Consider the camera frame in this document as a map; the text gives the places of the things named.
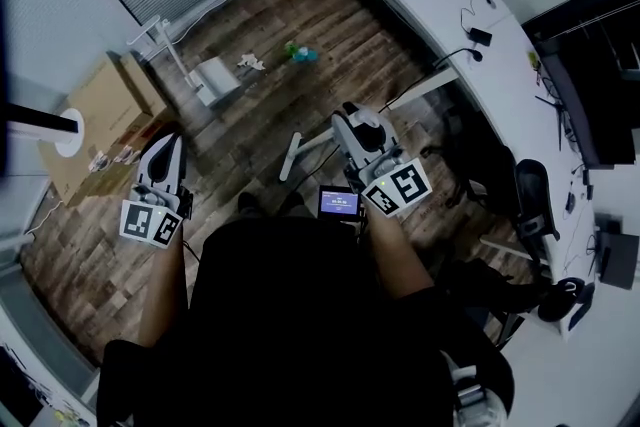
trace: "white pipe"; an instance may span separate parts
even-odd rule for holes
[[[184,75],[184,78],[187,81],[187,84],[189,84],[189,87],[192,89],[196,89],[196,85],[193,83],[193,81],[191,80],[191,77],[189,76],[187,67],[182,62],[182,59],[180,59],[178,52],[176,52],[176,49],[174,48],[173,43],[171,43],[171,38],[169,38],[169,36],[167,35],[167,31],[164,30],[163,22],[156,22],[156,30],[160,35],[160,39],[164,42],[165,45],[167,45],[167,48],[169,49],[169,53],[171,53],[171,56],[176,61],[176,64],[178,65],[178,68],[180,68],[180,71]]]
[[[6,251],[7,249],[19,248],[26,244],[31,244],[36,238],[33,233],[28,235],[19,235],[17,237],[10,237],[8,239],[0,239],[0,251]]]

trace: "shoe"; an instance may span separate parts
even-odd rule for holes
[[[261,210],[258,198],[250,192],[242,192],[238,196],[238,212],[242,212],[245,209]]]
[[[280,209],[278,210],[277,215],[284,215],[289,212],[293,207],[297,207],[298,205],[304,205],[304,200],[299,192],[290,192],[289,195],[284,199]]]

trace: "toy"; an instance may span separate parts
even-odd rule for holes
[[[293,41],[289,41],[284,48],[287,54],[297,63],[316,61],[318,59],[318,53],[315,50],[307,47],[299,47]]]

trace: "white pole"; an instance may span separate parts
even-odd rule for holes
[[[193,83],[193,81],[191,80],[191,77],[189,76],[187,67],[182,62],[182,59],[180,59],[178,52],[173,46],[173,43],[171,43],[171,38],[169,38],[169,36],[167,35],[167,32],[164,30],[164,21],[156,22],[156,30],[160,35],[160,39],[164,42],[165,45],[167,45],[167,48],[169,49],[169,53],[171,54],[173,59],[176,61],[176,64],[178,65],[178,68],[180,68],[180,71],[184,75],[184,79],[187,81],[187,84],[189,84],[189,87],[192,89],[197,89],[196,85]]]

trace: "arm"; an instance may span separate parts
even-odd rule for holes
[[[368,199],[364,199],[369,218],[373,258],[384,288],[393,299],[433,286],[433,280],[411,247],[402,226],[387,219]]]
[[[187,311],[187,282],[182,249],[182,226],[171,245],[154,255],[138,343],[153,347]]]

